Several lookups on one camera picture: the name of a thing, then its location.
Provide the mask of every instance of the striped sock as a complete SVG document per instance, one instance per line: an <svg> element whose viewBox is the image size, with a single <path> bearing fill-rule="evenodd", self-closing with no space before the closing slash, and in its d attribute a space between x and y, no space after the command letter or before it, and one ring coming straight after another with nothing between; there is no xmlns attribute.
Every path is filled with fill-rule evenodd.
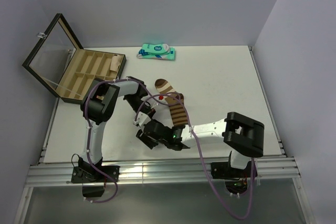
<svg viewBox="0 0 336 224"><path fill-rule="evenodd" d="M176 92L176 90L173 89L170 83L164 79L157 79L155 82L155 87L160 94ZM180 96L181 96L181 102L184 104L184 97L182 94L180 94ZM174 100L173 98L165 97L164 99L166 100L168 104L176 103L176 100ZM184 109L180 104L169 107L169 110L170 110L170 115L172 117L174 126L188 124L187 115L184 112Z"/></svg>

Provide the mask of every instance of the wooden box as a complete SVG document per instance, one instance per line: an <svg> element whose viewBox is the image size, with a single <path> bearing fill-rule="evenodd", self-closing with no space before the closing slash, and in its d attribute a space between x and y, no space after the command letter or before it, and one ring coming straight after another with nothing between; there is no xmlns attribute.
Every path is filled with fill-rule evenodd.
<svg viewBox="0 0 336 224"><path fill-rule="evenodd" d="M122 74L125 55L83 49L62 14L38 37L23 67L65 102L79 104L94 78L114 80ZM117 71L110 70L113 58Z"/></svg>

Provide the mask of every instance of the gray floor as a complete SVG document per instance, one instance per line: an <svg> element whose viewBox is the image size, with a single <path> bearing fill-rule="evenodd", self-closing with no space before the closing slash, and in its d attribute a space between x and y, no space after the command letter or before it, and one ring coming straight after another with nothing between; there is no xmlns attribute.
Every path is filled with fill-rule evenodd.
<svg viewBox="0 0 336 224"><path fill-rule="evenodd" d="M216 187L232 210L245 213L248 196L230 199L224 194L223 182ZM221 207L207 183L192 183L121 185L117 197L104 204L83 202L81 187L35 188L25 223L241 222ZM262 180L254 190L251 214L243 223L304 223L292 180Z"/></svg>

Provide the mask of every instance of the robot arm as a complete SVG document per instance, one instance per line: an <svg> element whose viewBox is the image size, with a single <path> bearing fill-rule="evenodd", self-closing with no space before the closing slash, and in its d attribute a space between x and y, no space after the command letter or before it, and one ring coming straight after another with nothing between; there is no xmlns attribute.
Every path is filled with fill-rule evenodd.
<svg viewBox="0 0 336 224"><path fill-rule="evenodd" d="M91 90L100 79L95 79ZM132 109L138 111L142 98L147 96L138 83L134 81L116 84L102 84L90 101L84 97L81 110L88 103L88 117L92 124L90 135L90 158L95 166L102 163L101 144L106 121L111 118L118 97L124 96ZM147 147L152 149L159 143L167 148L180 151L196 145L188 125L169 128L161 122L152 119L155 110L148 106L142 107L137 121L133 123L140 129L136 134ZM233 168L245 169L251 157L262 157L264 147L264 125L236 112L228 113L226 119L217 122L196 125L192 127L201 144L224 143L234 149L230 155L230 165ZM79 167L90 173L92 171L87 160L87 142L79 159Z"/></svg>

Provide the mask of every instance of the brown striped sock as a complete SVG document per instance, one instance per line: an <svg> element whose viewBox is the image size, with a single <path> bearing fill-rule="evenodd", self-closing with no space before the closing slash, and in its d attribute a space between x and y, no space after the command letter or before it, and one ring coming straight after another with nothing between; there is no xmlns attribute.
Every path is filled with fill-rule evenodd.
<svg viewBox="0 0 336 224"><path fill-rule="evenodd" d="M176 90L173 89L173 87L170 85L170 83L167 82L164 79L157 79L156 82L155 82L155 87L160 94L166 94L166 93L169 93L169 92L176 92ZM183 95L180 94L180 96L181 96L181 102L184 104ZM166 102L168 104L176 103L176 100L174 100L173 98L165 97L164 99L166 100ZM182 106L180 104L169 107L169 110L170 110L170 115L172 116L174 126L180 126L180 125L188 124L187 115L184 112L184 109L182 108Z"/></svg>

